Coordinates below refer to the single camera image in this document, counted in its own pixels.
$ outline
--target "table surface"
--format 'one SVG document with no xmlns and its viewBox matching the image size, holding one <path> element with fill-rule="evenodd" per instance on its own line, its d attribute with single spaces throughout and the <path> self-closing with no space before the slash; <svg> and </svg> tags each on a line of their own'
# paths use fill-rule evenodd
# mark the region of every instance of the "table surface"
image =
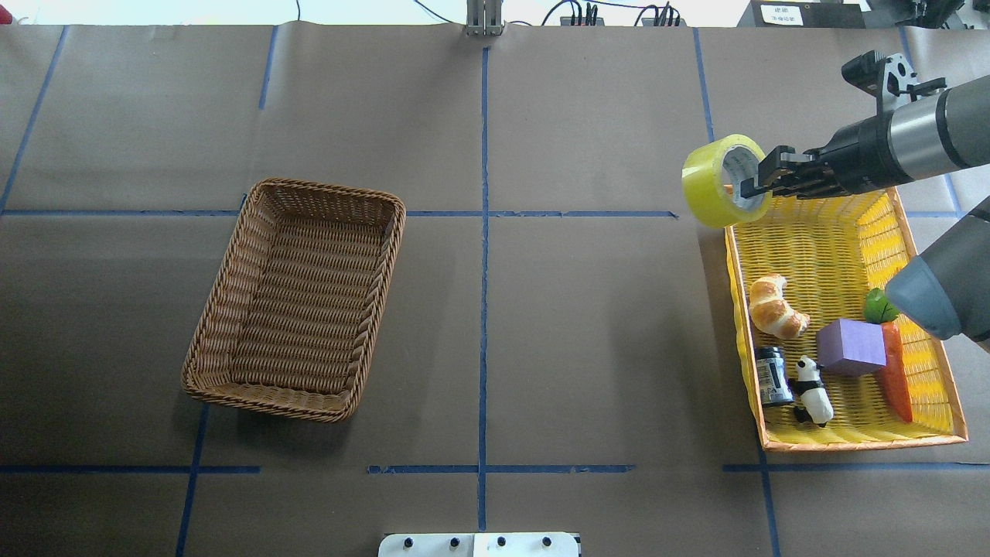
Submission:
<svg viewBox="0 0 990 557">
<path fill-rule="evenodd" d="M 762 453 L 722 234 L 680 193 L 711 137 L 805 149 L 869 116 L 839 67 L 871 49 L 990 73 L 983 32 L 0 30 L 0 553 L 373 555 L 487 529 L 580 532 L 586 555 L 982 554 L 990 357 L 946 342 L 968 443 Z M 343 424 L 180 388 L 268 175 L 409 209 Z M 919 248 L 988 184 L 902 186 Z"/>
</svg>

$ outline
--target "brown wicker basket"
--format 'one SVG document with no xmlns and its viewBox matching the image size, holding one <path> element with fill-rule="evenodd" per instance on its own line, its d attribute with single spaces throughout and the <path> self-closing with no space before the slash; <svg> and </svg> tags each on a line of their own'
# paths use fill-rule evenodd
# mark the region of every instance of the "brown wicker basket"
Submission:
<svg viewBox="0 0 990 557">
<path fill-rule="evenodd" d="M 350 417 L 405 219 L 402 201 L 388 193 L 259 182 L 189 347 L 186 392 L 283 416 Z"/>
</svg>

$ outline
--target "small bottle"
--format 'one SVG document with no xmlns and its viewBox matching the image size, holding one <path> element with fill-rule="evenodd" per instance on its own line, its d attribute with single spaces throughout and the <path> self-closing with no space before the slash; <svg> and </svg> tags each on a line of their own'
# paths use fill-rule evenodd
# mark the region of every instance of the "small bottle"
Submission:
<svg viewBox="0 0 990 557">
<path fill-rule="evenodd" d="M 756 349 L 756 377 L 759 379 L 759 402 L 764 407 L 783 406 L 794 401 L 787 385 L 784 351 L 779 346 Z"/>
</svg>

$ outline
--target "toy carrot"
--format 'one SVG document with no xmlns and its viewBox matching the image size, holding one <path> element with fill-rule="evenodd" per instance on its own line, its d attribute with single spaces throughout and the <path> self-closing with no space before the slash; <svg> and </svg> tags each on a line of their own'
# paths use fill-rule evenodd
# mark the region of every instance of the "toy carrot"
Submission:
<svg viewBox="0 0 990 557">
<path fill-rule="evenodd" d="M 907 423 L 914 421 L 911 412 L 911 393 L 908 390 L 908 376 L 904 371 L 904 344 L 901 342 L 901 329 L 897 323 L 888 321 L 883 328 L 883 347 L 887 354 L 887 365 L 876 372 L 876 381 L 883 390 L 883 396 L 894 412 Z"/>
<path fill-rule="evenodd" d="M 911 423 L 914 421 L 914 414 L 911 411 L 908 376 L 904 370 L 904 343 L 901 340 L 901 329 L 894 322 L 899 314 L 880 288 L 874 288 L 866 295 L 863 316 L 871 323 L 880 324 L 883 329 L 884 353 L 887 356 L 887 365 L 874 374 L 876 382 L 894 413 L 905 422 Z"/>
</svg>

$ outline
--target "purple block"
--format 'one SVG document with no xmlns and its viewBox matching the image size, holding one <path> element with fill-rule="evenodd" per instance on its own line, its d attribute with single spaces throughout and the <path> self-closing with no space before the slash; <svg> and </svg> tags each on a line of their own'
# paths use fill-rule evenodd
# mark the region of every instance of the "purple block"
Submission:
<svg viewBox="0 0 990 557">
<path fill-rule="evenodd" d="M 880 325 L 838 319 L 816 336 L 818 366 L 826 372 L 858 377 L 887 365 Z"/>
</svg>

